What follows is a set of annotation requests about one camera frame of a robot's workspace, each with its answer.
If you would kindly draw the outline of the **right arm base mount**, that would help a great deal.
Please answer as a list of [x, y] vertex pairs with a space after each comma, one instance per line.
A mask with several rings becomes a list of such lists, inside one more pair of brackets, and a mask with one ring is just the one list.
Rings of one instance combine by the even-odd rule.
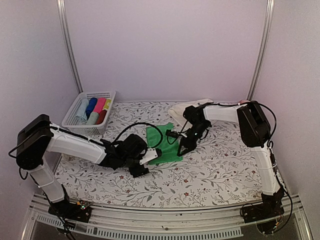
[[279, 227], [285, 211], [282, 203], [272, 206], [270, 201], [262, 202], [260, 204], [246, 203], [244, 204], [239, 214], [245, 223], [259, 222], [256, 224], [257, 230], [263, 235], [272, 235]]

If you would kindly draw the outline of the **right aluminium frame post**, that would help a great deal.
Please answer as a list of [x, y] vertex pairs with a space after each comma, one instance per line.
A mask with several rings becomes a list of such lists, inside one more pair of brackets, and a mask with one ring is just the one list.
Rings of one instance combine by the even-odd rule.
[[266, 9], [265, 9], [265, 16], [264, 16], [264, 22], [263, 22], [263, 28], [262, 28], [261, 41], [260, 41], [259, 51], [258, 51], [252, 79], [248, 89], [248, 94], [246, 97], [247, 100], [252, 100], [254, 98], [255, 91], [257, 89], [260, 73], [262, 70], [263, 62], [264, 62], [265, 53], [267, 50], [269, 35], [272, 27], [274, 7], [275, 7], [275, 0], [266, 1]]

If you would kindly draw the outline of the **white plastic basket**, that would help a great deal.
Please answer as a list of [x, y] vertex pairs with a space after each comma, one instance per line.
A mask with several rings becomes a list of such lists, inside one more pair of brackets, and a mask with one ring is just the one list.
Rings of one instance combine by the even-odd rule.
[[[62, 120], [62, 127], [70, 130], [73, 133], [81, 135], [103, 135], [106, 131], [108, 120], [110, 117], [111, 110], [113, 108], [113, 103], [116, 97], [116, 91], [98, 91], [98, 92], [82, 92], [80, 93], [69, 110], [67, 111], [65, 117]], [[86, 125], [84, 122], [80, 122], [77, 118], [77, 112], [81, 106], [82, 100], [91, 98], [106, 98], [110, 99], [109, 108], [107, 109], [106, 115], [101, 124]]]

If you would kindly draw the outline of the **floral tablecloth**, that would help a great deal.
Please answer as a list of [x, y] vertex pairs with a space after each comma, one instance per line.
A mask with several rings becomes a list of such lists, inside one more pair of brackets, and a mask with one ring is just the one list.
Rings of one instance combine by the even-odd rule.
[[280, 194], [270, 148], [243, 143], [236, 108], [209, 106], [203, 113], [211, 128], [182, 160], [149, 164], [148, 174], [133, 177], [127, 168], [63, 155], [55, 177], [74, 200], [129, 207], [213, 207]]

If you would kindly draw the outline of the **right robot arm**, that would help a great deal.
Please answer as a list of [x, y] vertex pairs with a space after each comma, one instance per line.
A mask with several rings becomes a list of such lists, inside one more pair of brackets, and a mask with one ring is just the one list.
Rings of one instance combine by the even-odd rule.
[[270, 147], [273, 131], [262, 107], [257, 101], [227, 105], [207, 102], [197, 107], [186, 107], [182, 116], [191, 124], [191, 128], [180, 134], [177, 155], [181, 157], [195, 150], [204, 131], [212, 126], [211, 121], [236, 123], [242, 142], [250, 148], [256, 161], [262, 197], [283, 197], [284, 187], [279, 183], [277, 163]]

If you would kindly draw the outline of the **front aluminium rail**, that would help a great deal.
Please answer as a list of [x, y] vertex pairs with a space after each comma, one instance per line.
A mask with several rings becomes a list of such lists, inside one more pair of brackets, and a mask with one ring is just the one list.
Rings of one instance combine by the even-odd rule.
[[87, 223], [65, 229], [35, 194], [22, 231], [24, 240], [313, 240], [298, 195], [282, 199], [284, 214], [245, 222], [241, 203], [192, 208], [142, 208], [93, 203]]

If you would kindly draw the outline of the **aluminium frame post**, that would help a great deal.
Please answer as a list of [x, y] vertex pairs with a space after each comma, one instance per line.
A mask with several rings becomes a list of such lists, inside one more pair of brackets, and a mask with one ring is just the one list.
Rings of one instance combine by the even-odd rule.
[[257, 89], [260, 73], [262, 70], [263, 62], [264, 62], [265, 53], [267, 50], [269, 35], [272, 27], [274, 7], [275, 7], [275, 0], [266, 1], [266, 9], [265, 9], [265, 16], [264, 16], [264, 22], [263, 22], [263, 28], [262, 28], [261, 41], [260, 41], [259, 51], [258, 51], [252, 79], [248, 89], [248, 94], [246, 97], [247, 100], [252, 100], [254, 98], [255, 91]]
[[67, 52], [71, 72], [72, 72], [73, 79], [75, 82], [76, 90], [80, 94], [84, 90], [83, 90], [83, 86], [81, 83], [79, 71], [77, 68], [76, 58], [75, 58], [74, 51], [73, 51], [65, 1], [64, 0], [57, 0], [56, 3], [57, 3], [57, 10], [58, 10], [61, 31], [62, 31], [62, 35], [63, 35], [65, 47], [66, 47], [66, 52]]

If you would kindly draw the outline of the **pink rolled towel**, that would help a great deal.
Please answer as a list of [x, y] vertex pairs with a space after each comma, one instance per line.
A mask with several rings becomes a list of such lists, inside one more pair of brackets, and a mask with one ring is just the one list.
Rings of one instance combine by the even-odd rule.
[[96, 113], [99, 114], [103, 110], [103, 107], [104, 107], [104, 105], [106, 103], [106, 100], [107, 99], [104, 98], [104, 97], [98, 98], [97, 102], [96, 102], [96, 104], [94, 106], [93, 112], [96, 112]]

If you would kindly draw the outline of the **yellow-green dotted rolled towel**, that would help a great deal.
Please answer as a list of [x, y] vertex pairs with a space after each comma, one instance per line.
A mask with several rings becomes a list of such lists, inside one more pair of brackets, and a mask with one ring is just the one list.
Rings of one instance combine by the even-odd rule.
[[111, 102], [112, 100], [110, 98], [107, 98], [102, 109], [107, 111], [110, 108]]

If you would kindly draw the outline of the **left aluminium frame post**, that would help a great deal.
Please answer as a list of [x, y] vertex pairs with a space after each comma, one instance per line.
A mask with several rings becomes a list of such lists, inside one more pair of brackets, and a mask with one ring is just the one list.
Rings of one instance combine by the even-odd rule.
[[63, 35], [65, 47], [66, 47], [66, 52], [67, 52], [71, 72], [72, 72], [73, 79], [75, 82], [76, 90], [80, 94], [84, 90], [83, 90], [83, 86], [81, 83], [79, 71], [77, 68], [76, 58], [75, 58], [74, 51], [73, 51], [65, 1], [64, 0], [57, 0], [56, 3], [57, 3], [57, 10], [58, 10], [61, 31], [62, 31], [62, 35]]

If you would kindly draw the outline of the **sage green rolled towel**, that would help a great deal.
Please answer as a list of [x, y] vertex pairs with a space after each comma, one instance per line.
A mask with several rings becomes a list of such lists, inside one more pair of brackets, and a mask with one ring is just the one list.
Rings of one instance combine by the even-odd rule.
[[95, 111], [91, 112], [86, 122], [86, 125], [95, 125], [99, 118], [99, 115], [100, 114], [98, 112], [95, 112]]

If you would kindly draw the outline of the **maroon rolled towel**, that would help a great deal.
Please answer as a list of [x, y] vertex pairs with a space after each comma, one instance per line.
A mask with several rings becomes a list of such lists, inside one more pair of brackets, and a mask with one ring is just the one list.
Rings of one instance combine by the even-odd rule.
[[99, 125], [99, 124], [102, 124], [105, 117], [106, 117], [106, 114], [107, 114], [107, 110], [106, 109], [103, 109], [100, 113], [99, 113], [99, 116], [98, 116], [98, 119], [96, 121], [96, 125]]

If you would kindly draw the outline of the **light blue rolled towel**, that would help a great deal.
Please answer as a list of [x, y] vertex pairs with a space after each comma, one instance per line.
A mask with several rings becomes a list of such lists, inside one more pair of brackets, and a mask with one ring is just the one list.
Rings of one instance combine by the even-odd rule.
[[80, 123], [85, 123], [88, 119], [87, 114], [86, 114], [86, 109], [87, 106], [89, 105], [89, 100], [84, 98], [81, 100], [81, 103], [78, 107], [78, 110], [75, 114], [75, 118], [80, 122]]

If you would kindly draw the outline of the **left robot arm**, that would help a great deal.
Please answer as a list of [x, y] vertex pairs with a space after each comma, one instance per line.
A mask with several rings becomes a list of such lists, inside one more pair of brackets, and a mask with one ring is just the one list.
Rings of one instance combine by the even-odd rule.
[[60, 128], [45, 114], [39, 115], [19, 132], [15, 151], [17, 165], [34, 178], [63, 217], [74, 213], [74, 205], [66, 200], [62, 185], [45, 162], [46, 152], [74, 156], [113, 170], [129, 167], [134, 177], [147, 174], [144, 165], [158, 157], [157, 150], [149, 148], [136, 134], [123, 141], [94, 141]]

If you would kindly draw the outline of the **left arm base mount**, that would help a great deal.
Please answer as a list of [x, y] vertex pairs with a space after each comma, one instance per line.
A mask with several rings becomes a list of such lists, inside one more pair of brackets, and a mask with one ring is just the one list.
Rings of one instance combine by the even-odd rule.
[[91, 218], [92, 208], [90, 206], [82, 207], [77, 203], [62, 200], [56, 203], [50, 202], [48, 213], [62, 219], [88, 223]]

